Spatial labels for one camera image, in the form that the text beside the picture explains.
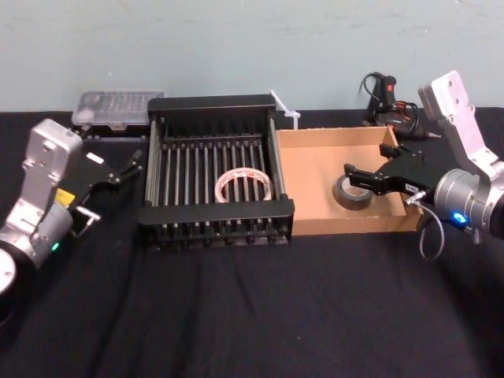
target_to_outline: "light blue wall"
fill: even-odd
[[[500,106],[503,42],[503,0],[0,0],[0,110],[72,110],[90,88],[354,108],[368,71],[419,101],[451,69]]]

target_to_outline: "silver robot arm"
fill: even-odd
[[[435,191],[435,208],[462,215],[474,230],[504,239],[504,162],[485,145],[461,77],[456,71],[418,91],[427,117],[443,129],[465,169],[449,171]]]
[[[70,212],[55,197],[82,145],[78,135],[52,120],[31,130],[20,197],[0,229],[0,324],[12,313],[20,281],[40,267],[72,227]]]

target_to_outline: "cardboard box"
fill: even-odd
[[[277,136],[286,192],[296,208],[292,235],[417,230],[422,212],[405,207],[399,193],[375,195],[358,211],[343,208],[332,195],[346,163],[375,172],[387,162],[379,145],[398,145],[390,128],[279,130]]]

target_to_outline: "clear plastic case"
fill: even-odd
[[[148,125],[147,103],[164,95],[163,91],[86,91],[72,122],[75,126],[109,126],[113,131]]]

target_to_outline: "black table surface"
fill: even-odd
[[[70,113],[0,115],[0,219],[20,190],[29,130],[48,117],[70,125]],[[504,157],[504,109],[476,117]],[[309,111],[300,127],[360,120]],[[456,166],[444,139],[406,145]],[[85,143],[116,169],[139,146]],[[434,263],[416,233],[146,253],[135,222],[142,185],[89,202],[100,224],[39,270],[16,337],[2,340],[0,377],[504,376],[501,241],[474,246],[447,229]]]

